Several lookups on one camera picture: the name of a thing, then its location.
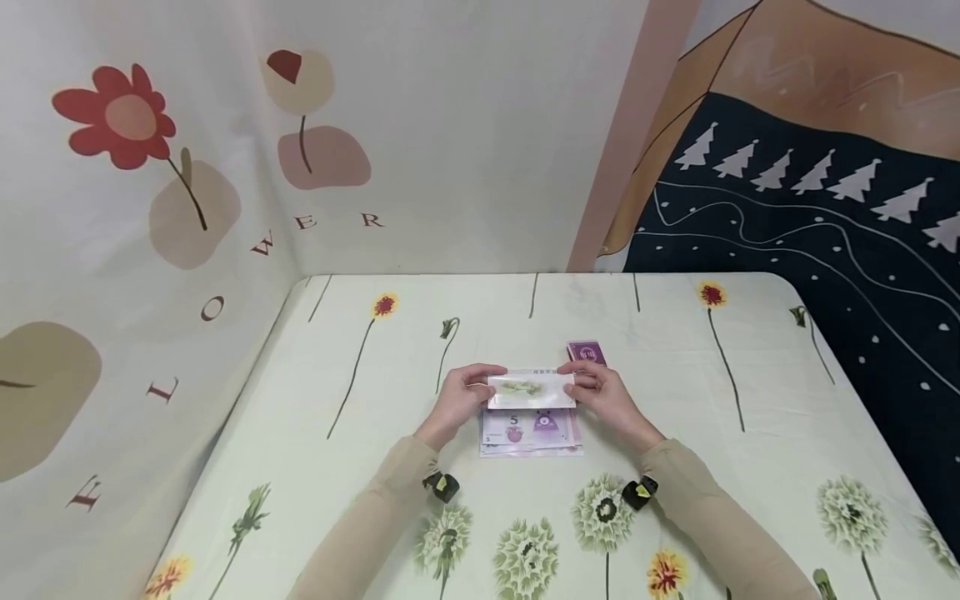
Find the floral tablecloth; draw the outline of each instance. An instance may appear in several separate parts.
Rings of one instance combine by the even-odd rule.
[[[596,339],[832,598],[960,596],[958,568],[803,300],[765,274],[314,276],[291,293],[148,598],[283,598],[387,449],[472,362],[553,367]],[[484,458],[463,427],[367,598],[726,598],[581,411],[585,456]]]

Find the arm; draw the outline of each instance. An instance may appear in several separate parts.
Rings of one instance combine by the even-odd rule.
[[[437,451],[402,438],[367,487],[314,550],[289,600],[356,600],[387,561],[407,525],[426,504],[422,480],[436,470]]]
[[[437,454],[477,408],[493,396],[487,375],[496,365],[451,371],[437,403],[412,437],[401,439],[383,459],[370,484],[314,550],[287,600],[358,600],[423,509],[423,479],[437,471]]]
[[[667,440],[636,408],[620,375],[589,361],[566,392],[583,403],[639,454],[644,474],[660,488],[654,499],[697,545],[735,600],[820,600],[783,548],[710,475],[696,454]]]
[[[707,466],[676,440],[640,455],[645,474],[660,484],[663,513],[704,553],[736,600],[820,600],[780,545],[724,492]]]

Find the dark blue blanket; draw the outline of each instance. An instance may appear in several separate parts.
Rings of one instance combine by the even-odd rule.
[[[792,283],[960,548],[958,236],[957,162],[711,93],[660,174],[624,271],[764,271]]]

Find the flower petal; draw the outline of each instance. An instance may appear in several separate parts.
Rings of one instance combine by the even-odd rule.
[[[70,149],[81,156],[96,156],[108,150],[110,133],[99,127],[84,127],[70,135]]]
[[[147,151],[142,142],[123,140],[110,149],[110,161],[116,168],[130,171],[143,166],[147,161]]]
[[[54,94],[54,110],[61,115],[86,125],[94,125],[104,120],[107,103],[103,96],[89,89],[65,89]]]
[[[151,93],[145,95],[143,98],[144,98],[144,99],[150,104],[150,106],[153,107],[154,110],[157,111],[157,112],[163,112],[163,110],[164,110],[165,108],[167,108],[167,101],[166,101],[166,99],[163,97],[163,94],[161,94],[161,93],[158,92],[158,91],[151,92]]]
[[[154,135],[150,139],[140,142],[140,145],[153,158],[166,160],[170,157],[170,146],[167,145],[167,140],[163,139],[162,135]]]
[[[297,76],[300,74],[302,62],[303,56],[289,50],[277,50],[267,58],[267,66],[294,85],[297,84]]]
[[[133,91],[144,98],[154,91],[154,87],[150,84],[150,76],[148,76],[147,72],[143,70],[143,67],[137,63],[133,64],[131,82],[133,84]]]
[[[156,116],[156,130],[164,137],[173,137],[177,134],[174,120],[162,113]]]
[[[113,66],[101,66],[93,72],[93,84],[97,91],[113,100],[118,96],[133,92],[133,86],[123,71]]]

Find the game card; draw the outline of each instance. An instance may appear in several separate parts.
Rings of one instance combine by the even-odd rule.
[[[564,392],[573,383],[573,375],[561,375],[552,369],[509,371],[492,375],[487,383],[496,390],[487,402],[493,410],[576,408],[577,403]]]
[[[574,445],[569,410],[485,410],[483,445],[526,448],[559,448]]]

